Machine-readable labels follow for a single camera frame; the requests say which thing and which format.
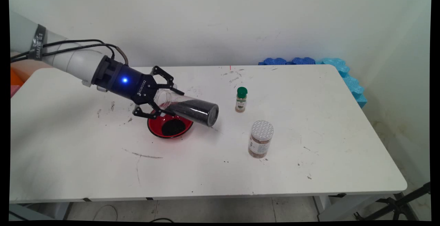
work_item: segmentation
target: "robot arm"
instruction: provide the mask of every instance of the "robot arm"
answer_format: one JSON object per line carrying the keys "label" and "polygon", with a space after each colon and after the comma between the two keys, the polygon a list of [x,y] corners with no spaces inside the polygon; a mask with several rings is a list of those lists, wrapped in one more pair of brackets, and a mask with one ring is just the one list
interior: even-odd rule
{"label": "robot arm", "polygon": [[[156,118],[162,113],[174,115],[173,112],[161,110],[154,102],[158,89],[170,89],[184,95],[182,91],[174,88],[173,77],[158,66],[154,66],[150,74],[143,74],[130,68],[126,56],[114,45],[107,44],[121,52],[125,64],[92,49],[77,49],[87,46],[81,46],[76,42],[66,43],[67,38],[45,30],[44,27],[11,11],[9,12],[9,29],[11,50],[21,52],[20,56],[34,51],[41,61],[81,79],[84,85],[88,87],[97,85],[100,91],[108,90],[132,100],[137,105],[133,110],[136,116]],[[153,78],[154,75],[164,77],[167,84],[157,84]],[[155,109],[154,114],[142,112],[139,105],[146,103]]]}

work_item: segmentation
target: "blue foam padding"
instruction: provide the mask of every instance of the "blue foam padding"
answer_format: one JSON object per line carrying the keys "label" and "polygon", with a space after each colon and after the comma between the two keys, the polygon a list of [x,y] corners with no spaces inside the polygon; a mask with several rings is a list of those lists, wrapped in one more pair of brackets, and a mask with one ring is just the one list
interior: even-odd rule
{"label": "blue foam padding", "polygon": [[349,74],[350,68],[345,65],[345,61],[340,58],[324,58],[321,60],[323,64],[333,65],[338,70],[341,77],[346,77]]}
{"label": "blue foam padding", "polygon": [[292,65],[314,65],[315,60],[309,57],[305,58],[294,58],[292,59]]}
{"label": "blue foam padding", "polygon": [[362,96],[364,88],[359,85],[359,81],[357,79],[350,75],[347,75],[342,79],[344,79],[345,84],[347,85],[355,99],[358,99],[360,96]]}
{"label": "blue foam padding", "polygon": [[282,58],[267,58],[263,62],[258,62],[258,65],[285,65],[287,61]]}
{"label": "blue foam padding", "polygon": [[363,94],[360,95],[359,98],[356,99],[356,101],[358,102],[360,108],[363,108],[367,102],[367,100],[366,100],[365,96],[363,96]]}

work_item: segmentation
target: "red bowl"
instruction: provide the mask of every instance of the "red bowl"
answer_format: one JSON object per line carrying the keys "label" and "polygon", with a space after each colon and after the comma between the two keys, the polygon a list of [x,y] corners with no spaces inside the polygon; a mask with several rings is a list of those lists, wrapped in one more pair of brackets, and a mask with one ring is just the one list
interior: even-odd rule
{"label": "red bowl", "polygon": [[[169,126],[170,124],[172,124],[173,126],[176,126],[178,128],[181,128],[181,131],[178,131],[177,133],[175,132],[176,129],[171,129],[170,128],[165,128],[166,131],[169,132],[174,132],[173,135],[170,135],[170,133],[165,134],[162,130],[164,129],[164,125],[167,124],[167,126]],[[171,116],[168,114],[165,114],[165,116],[163,117],[158,117],[156,119],[152,119],[149,118],[147,121],[147,126],[149,131],[157,136],[157,137],[161,137],[161,138],[173,138],[173,137],[179,137],[180,135],[184,134],[185,132],[188,132],[188,130],[191,128],[193,122],[190,120],[187,120],[186,118],[182,118],[178,115],[175,116]]]}

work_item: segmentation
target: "green cap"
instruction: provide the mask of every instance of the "green cap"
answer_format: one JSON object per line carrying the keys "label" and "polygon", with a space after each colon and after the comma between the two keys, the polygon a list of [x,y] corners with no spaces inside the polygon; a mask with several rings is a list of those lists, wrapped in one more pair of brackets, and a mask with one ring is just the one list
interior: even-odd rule
{"label": "green cap", "polygon": [[245,98],[247,94],[247,89],[245,87],[239,87],[237,89],[237,97],[238,98]]}

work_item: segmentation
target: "jar lid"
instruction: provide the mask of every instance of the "jar lid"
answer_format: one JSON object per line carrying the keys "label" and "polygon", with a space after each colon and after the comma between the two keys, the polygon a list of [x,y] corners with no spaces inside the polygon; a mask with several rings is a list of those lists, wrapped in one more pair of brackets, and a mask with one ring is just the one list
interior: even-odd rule
{"label": "jar lid", "polygon": [[252,124],[252,136],[259,141],[267,141],[274,135],[274,127],[268,121],[256,121]]}
{"label": "jar lid", "polygon": [[245,87],[239,87],[237,89],[237,97],[238,98],[246,98],[247,89]]}

